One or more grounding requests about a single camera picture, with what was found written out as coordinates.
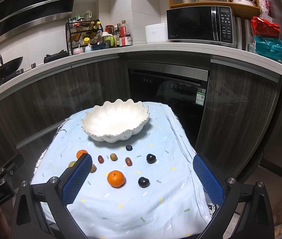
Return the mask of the black wok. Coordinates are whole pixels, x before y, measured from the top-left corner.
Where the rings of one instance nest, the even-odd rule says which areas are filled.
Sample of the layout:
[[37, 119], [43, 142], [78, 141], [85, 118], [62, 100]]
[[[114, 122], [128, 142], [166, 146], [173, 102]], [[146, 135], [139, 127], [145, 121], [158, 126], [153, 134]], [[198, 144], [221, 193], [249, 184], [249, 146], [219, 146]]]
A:
[[0, 79], [8, 77], [10, 74], [16, 72], [23, 61], [23, 57], [17, 57], [11, 61], [3, 62], [2, 56], [0, 54]]

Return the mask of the large orange mandarin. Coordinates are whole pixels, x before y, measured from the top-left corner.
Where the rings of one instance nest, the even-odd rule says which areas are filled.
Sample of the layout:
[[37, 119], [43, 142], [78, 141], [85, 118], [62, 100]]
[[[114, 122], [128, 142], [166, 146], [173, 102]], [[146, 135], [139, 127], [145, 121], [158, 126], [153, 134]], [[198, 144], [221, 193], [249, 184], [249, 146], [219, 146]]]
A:
[[126, 179], [125, 179], [124, 174], [121, 171], [113, 170], [108, 174], [107, 182], [113, 188], [120, 188], [125, 184]]

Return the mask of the light blue confetti cloth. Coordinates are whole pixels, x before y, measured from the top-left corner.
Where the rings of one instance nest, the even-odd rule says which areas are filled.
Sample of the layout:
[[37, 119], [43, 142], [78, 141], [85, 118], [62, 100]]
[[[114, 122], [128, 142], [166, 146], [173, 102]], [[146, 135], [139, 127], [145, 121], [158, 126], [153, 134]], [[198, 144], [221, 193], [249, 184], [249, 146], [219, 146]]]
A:
[[195, 151], [173, 110], [148, 102], [149, 121], [128, 140], [108, 143], [70, 116], [39, 158], [33, 184], [60, 176], [87, 152], [93, 161], [68, 210], [89, 238], [184, 238], [211, 220], [204, 189], [192, 166]]

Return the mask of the black range hood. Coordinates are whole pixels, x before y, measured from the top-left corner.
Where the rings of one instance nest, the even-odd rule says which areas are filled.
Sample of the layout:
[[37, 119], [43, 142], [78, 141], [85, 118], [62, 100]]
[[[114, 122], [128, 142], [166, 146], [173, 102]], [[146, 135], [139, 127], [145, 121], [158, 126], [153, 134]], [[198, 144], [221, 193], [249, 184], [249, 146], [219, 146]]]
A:
[[1, 0], [0, 43], [31, 27], [68, 18], [74, 0]]

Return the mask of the small orange mandarin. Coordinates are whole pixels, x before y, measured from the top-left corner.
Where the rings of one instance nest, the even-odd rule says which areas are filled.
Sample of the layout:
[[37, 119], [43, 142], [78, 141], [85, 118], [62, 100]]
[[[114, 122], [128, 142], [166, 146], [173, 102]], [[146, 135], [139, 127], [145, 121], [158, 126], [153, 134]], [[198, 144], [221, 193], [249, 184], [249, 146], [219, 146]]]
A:
[[76, 153], [76, 158], [79, 159], [83, 154], [88, 154], [88, 151], [81, 149]]

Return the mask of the teal snack bag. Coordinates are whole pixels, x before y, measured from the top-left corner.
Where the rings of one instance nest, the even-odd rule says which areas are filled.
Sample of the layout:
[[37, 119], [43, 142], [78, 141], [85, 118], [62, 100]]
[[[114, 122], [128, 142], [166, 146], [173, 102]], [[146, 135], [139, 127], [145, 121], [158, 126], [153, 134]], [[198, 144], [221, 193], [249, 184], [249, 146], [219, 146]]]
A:
[[280, 38], [254, 36], [255, 52], [258, 55], [282, 63], [282, 40]]

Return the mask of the tan longan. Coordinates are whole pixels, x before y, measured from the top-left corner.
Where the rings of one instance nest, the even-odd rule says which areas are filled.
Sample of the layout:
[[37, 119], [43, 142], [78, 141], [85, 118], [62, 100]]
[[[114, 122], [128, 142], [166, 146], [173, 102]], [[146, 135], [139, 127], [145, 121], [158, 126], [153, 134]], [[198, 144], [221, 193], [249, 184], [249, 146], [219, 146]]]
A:
[[115, 153], [112, 153], [112, 154], [110, 155], [110, 159], [111, 159], [112, 161], [117, 161], [118, 157], [117, 157], [117, 155], [116, 155]]
[[94, 173], [97, 170], [95, 164], [92, 165], [90, 173]]

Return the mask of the green round fruit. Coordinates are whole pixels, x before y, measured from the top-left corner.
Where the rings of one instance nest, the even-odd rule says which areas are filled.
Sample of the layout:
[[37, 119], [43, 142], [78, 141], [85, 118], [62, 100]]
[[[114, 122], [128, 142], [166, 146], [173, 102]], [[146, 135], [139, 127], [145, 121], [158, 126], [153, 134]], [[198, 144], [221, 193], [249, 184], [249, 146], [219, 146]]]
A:
[[70, 167], [74, 166], [75, 163], [76, 163], [76, 161], [71, 161], [71, 162], [69, 163], [68, 167], [70, 168]]

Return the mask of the black spice rack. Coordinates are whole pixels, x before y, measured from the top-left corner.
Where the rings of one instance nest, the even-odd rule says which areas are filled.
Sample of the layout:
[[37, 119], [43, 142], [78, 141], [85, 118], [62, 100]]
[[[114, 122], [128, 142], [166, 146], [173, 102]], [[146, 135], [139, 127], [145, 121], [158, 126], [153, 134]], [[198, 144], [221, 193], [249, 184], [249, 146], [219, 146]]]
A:
[[103, 27], [99, 20], [85, 21], [84, 18], [70, 18], [65, 25], [66, 44], [69, 55], [75, 50], [100, 44], [102, 42]]

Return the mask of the white rice cooker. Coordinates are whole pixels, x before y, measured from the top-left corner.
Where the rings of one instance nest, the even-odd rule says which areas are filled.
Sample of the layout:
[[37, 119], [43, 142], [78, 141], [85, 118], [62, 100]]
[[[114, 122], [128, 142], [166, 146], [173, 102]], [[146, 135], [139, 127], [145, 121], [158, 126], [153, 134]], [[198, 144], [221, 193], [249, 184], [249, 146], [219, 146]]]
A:
[[146, 42], [152, 43], [166, 43], [168, 42], [167, 24], [159, 23], [145, 26]]

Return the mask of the dark blueberry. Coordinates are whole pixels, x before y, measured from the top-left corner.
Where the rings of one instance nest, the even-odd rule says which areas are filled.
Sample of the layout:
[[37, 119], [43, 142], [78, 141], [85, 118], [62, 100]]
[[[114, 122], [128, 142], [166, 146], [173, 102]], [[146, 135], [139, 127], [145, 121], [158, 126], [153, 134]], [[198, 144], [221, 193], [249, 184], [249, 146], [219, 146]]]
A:
[[127, 146], [126, 146], [126, 150], [127, 150], [127, 151], [131, 151], [132, 149], [133, 149], [133, 147], [132, 147], [131, 145], [127, 145]]

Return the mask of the red snack bag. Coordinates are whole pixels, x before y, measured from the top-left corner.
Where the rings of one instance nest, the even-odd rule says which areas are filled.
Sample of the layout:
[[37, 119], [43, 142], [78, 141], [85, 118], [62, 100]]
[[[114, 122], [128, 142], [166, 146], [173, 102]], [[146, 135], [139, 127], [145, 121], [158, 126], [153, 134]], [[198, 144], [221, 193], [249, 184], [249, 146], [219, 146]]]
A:
[[254, 36], [278, 38], [280, 34], [280, 27], [277, 23], [256, 16], [251, 18], [251, 28]]

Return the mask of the white scalloped ceramic bowl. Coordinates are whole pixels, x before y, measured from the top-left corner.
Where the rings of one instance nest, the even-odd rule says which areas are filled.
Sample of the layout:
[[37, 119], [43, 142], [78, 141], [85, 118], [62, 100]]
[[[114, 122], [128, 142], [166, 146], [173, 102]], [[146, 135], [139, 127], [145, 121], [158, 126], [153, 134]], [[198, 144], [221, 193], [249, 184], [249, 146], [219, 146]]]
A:
[[140, 133], [148, 120], [149, 107], [141, 101], [117, 99], [87, 111], [81, 119], [81, 128], [95, 141], [115, 143]]

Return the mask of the black microwave oven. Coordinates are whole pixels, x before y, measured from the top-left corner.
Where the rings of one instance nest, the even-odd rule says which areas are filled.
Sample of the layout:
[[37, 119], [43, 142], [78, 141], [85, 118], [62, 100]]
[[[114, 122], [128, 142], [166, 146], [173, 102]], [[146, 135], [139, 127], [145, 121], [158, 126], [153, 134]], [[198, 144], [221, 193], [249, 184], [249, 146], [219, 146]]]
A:
[[168, 40], [237, 47], [236, 19], [230, 7], [198, 5], [168, 9]]

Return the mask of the black built-in dishwasher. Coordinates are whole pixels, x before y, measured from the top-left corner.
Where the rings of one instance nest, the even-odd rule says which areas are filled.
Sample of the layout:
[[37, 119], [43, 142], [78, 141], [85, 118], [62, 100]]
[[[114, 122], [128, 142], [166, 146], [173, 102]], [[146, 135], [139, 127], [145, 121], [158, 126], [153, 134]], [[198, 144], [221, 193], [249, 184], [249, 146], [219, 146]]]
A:
[[180, 65], [128, 63], [131, 98], [168, 105], [192, 146], [205, 108], [209, 72]]

